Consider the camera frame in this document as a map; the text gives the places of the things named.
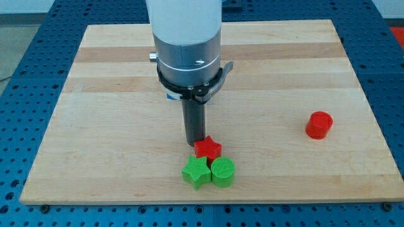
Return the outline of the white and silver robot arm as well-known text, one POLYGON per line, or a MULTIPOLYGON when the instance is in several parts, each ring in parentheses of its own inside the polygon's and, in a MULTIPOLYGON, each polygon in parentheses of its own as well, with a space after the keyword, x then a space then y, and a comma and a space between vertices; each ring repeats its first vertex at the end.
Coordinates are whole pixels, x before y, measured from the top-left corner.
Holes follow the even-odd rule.
POLYGON ((220 68, 222 0, 146 0, 162 76, 199 86, 220 68))

